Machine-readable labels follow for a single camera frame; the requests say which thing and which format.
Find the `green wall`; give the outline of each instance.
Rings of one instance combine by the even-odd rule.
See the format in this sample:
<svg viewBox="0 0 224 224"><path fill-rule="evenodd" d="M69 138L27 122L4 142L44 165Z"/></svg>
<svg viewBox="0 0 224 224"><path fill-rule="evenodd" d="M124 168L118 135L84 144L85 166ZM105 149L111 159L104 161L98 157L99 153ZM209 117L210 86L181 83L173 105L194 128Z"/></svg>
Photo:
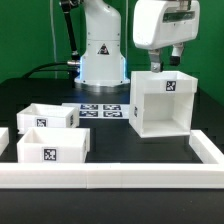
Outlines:
<svg viewBox="0 0 224 224"><path fill-rule="evenodd" d="M54 0L55 29L58 61L70 58L70 48L62 11ZM125 0L105 0L122 15L122 46L125 53ZM136 0L129 0L128 71L148 70L148 53L136 49L132 40L132 21ZM224 1L200 1L201 20L197 40L186 44L181 70L199 79L199 86L224 105ZM77 45L85 51L85 18L83 8L72 11ZM166 70L171 48L163 51ZM53 62L53 44L50 26L50 0L0 1L0 82L21 77L41 64ZM54 77L54 74L38 74L33 77Z"/></svg>

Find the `black table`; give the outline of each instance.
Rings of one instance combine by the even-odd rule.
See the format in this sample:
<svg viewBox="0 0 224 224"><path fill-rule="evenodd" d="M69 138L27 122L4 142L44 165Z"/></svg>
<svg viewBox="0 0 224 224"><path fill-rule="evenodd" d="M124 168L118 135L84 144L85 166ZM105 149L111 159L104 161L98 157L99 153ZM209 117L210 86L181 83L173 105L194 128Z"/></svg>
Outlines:
<svg viewBox="0 0 224 224"><path fill-rule="evenodd" d="M10 144L1 162L17 162L16 113L30 103L128 104L129 92L96 94L69 80L9 79L0 85L0 127ZM128 120L81 119L91 129L86 163L201 163L188 137L141 139ZM224 150L224 107L200 89L192 129L202 130ZM224 191L201 189L0 190L1 223L223 223Z"/></svg>

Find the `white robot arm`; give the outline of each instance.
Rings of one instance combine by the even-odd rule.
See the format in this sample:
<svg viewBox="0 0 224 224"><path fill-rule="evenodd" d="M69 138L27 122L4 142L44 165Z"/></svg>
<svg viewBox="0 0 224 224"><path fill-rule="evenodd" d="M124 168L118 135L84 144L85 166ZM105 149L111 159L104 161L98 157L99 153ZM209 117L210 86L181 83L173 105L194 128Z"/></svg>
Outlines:
<svg viewBox="0 0 224 224"><path fill-rule="evenodd" d="M197 0L139 0L135 7L133 38L147 49L151 71L162 71L161 48L173 45L171 65L179 65L183 42L196 38L200 6Z"/></svg>
<svg viewBox="0 0 224 224"><path fill-rule="evenodd" d="M121 16L103 0L60 0L68 30L73 61L68 64L80 66L75 86L94 92L114 92L128 89L126 59L120 52ZM83 4L86 17L86 51L80 62L75 61L77 50L68 12Z"/></svg>

